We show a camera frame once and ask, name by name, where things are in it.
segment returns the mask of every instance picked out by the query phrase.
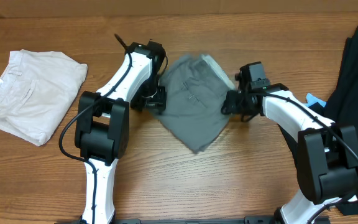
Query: wall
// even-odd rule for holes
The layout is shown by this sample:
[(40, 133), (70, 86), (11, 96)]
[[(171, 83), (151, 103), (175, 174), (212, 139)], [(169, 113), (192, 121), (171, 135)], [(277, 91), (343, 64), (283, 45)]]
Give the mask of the wall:
[(358, 0), (0, 0), (0, 17), (355, 12)]

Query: folded white cloth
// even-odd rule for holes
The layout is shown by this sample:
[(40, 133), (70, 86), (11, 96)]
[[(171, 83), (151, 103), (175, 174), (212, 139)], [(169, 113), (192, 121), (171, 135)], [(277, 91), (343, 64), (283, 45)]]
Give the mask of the folded white cloth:
[(0, 77), (0, 129), (37, 146), (45, 144), (87, 70), (61, 52), (12, 51)]

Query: wooden tabletop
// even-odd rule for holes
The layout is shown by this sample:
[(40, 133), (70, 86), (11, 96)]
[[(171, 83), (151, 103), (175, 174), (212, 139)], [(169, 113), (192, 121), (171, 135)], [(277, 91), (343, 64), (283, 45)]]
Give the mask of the wooden tabletop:
[[(357, 25), (358, 13), (0, 19), (0, 75), (11, 50), (62, 51), (89, 66), (80, 93), (96, 91), (123, 61), (118, 33), (128, 44), (163, 44), (170, 63), (186, 53), (211, 54), (231, 79), (241, 66), (262, 61), (270, 81), (284, 83), (301, 101), (307, 93), (327, 100), (345, 39)], [(0, 223), (53, 223), (83, 213), (84, 165), (61, 154), (57, 143), (77, 106), (78, 99), (41, 147), (0, 131)], [(117, 218), (272, 215), (298, 189), (291, 153), (267, 118), (231, 119), (198, 155), (148, 112), (131, 111), (130, 133), (116, 171)], [(79, 154), (74, 127), (64, 145)], [(358, 223), (358, 216), (337, 210), (326, 214), (332, 223)]]

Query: gray cloth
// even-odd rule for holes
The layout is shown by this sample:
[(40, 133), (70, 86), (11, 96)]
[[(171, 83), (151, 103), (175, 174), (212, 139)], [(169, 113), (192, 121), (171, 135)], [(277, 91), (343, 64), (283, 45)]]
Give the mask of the gray cloth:
[(153, 115), (194, 153), (204, 151), (230, 118), (221, 114), (221, 107), (234, 85), (209, 55), (183, 56), (160, 85), (167, 91), (167, 108)]

